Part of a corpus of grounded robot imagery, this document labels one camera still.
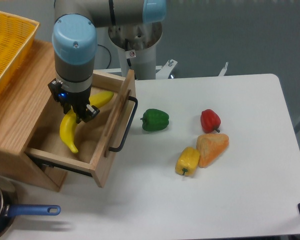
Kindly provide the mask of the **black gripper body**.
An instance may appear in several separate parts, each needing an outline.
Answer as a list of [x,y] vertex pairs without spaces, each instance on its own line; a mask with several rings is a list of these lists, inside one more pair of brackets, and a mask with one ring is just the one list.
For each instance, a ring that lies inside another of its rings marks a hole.
[[77,116],[91,115],[89,100],[92,88],[91,78],[82,82],[55,78],[47,86],[53,99],[62,106],[64,114],[73,110]]

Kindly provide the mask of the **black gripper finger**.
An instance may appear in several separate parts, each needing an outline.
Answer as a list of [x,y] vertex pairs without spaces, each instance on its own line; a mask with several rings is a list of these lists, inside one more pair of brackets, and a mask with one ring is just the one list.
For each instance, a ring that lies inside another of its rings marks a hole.
[[87,120],[87,108],[86,107],[79,107],[76,110],[74,110],[75,113],[75,122],[77,124],[84,122],[86,123]]
[[86,105],[86,112],[85,112],[85,121],[89,122],[93,120],[98,114],[100,113],[100,110],[95,105]]

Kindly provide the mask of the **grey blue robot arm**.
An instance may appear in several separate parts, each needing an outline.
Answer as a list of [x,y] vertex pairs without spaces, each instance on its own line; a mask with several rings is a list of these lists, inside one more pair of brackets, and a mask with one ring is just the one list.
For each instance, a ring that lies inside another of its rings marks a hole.
[[100,112],[89,100],[96,29],[161,22],[166,12],[165,0],[56,0],[52,33],[56,77],[48,87],[64,114],[73,111],[76,123],[87,123]]

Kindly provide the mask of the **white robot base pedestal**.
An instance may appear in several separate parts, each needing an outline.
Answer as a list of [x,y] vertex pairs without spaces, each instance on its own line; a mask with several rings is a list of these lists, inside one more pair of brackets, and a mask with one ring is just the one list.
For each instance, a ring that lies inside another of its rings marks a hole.
[[162,35],[161,22],[109,27],[108,36],[117,49],[121,75],[125,77],[133,70],[137,80],[174,78],[176,60],[157,66],[157,45]]

